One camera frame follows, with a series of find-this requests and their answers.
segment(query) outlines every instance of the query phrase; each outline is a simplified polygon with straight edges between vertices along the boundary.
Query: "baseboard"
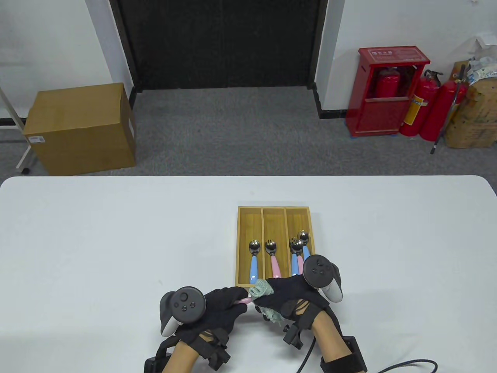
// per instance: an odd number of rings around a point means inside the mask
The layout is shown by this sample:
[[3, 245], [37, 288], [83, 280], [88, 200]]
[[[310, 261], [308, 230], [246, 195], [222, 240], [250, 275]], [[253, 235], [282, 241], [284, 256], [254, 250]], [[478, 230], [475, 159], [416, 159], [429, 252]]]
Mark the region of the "baseboard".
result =
[[347, 109], [323, 110], [321, 108], [321, 101], [319, 101], [319, 94], [316, 83], [313, 83], [312, 85], [312, 93], [314, 94], [314, 101], [316, 102], [316, 109], [318, 111], [319, 119], [337, 119], [345, 118], [347, 116]]
[[[22, 123], [26, 124], [26, 118], [20, 118]], [[12, 118], [0, 118], [0, 126], [15, 126]]]
[[129, 105], [131, 106], [131, 109], [133, 110], [133, 106], [135, 106], [135, 100], [136, 100], [136, 89], [135, 86], [131, 88], [131, 93], [129, 94]]

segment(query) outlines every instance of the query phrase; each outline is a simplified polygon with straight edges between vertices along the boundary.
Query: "forearm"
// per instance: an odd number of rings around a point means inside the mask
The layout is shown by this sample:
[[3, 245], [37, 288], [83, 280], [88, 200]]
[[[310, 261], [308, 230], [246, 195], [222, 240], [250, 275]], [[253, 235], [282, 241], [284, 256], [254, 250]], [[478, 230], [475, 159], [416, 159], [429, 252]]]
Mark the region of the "forearm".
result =
[[190, 373], [199, 354], [184, 342], [178, 342], [162, 373]]
[[319, 344], [325, 363], [352, 354], [326, 312], [321, 311], [316, 316], [312, 331]]

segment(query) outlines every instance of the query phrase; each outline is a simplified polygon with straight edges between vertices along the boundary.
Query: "cardboard box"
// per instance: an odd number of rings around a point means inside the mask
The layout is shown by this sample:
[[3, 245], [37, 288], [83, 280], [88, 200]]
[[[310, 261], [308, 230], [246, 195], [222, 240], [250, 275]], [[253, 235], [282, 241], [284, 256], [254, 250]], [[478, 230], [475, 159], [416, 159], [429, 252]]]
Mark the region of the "cardboard box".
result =
[[447, 126], [445, 142], [451, 148], [485, 148], [497, 140], [497, 78], [469, 88], [466, 99]]
[[445, 132], [451, 148], [488, 148], [497, 141], [497, 123], [452, 122]]
[[496, 123], [497, 78], [483, 79], [472, 85], [457, 115], [475, 123]]
[[50, 175], [136, 164], [135, 118], [122, 83], [39, 92], [24, 135]]

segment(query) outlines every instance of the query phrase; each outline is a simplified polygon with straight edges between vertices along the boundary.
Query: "red cabinet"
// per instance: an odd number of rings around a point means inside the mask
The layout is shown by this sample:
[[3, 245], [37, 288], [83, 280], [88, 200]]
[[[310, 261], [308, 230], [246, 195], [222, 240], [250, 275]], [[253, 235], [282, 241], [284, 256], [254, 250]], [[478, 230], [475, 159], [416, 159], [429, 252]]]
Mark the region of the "red cabinet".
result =
[[396, 134], [430, 60], [414, 46], [361, 48], [359, 55], [346, 117], [350, 134], [354, 137]]

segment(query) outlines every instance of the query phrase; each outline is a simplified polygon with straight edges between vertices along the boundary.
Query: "blue handle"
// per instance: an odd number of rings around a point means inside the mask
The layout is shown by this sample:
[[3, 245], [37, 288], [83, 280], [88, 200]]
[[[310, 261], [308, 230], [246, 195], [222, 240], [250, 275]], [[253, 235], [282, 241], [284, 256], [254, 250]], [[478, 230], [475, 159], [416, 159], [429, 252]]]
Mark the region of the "blue handle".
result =
[[259, 271], [257, 270], [257, 257], [252, 255], [252, 263], [250, 264], [250, 284], [255, 285], [259, 278]]
[[297, 255], [292, 254], [292, 276], [299, 274], [299, 262], [297, 261]]
[[307, 246], [304, 246], [304, 261], [305, 261], [305, 259], [307, 259], [310, 256], [311, 256], [311, 253], [309, 252], [309, 248]]

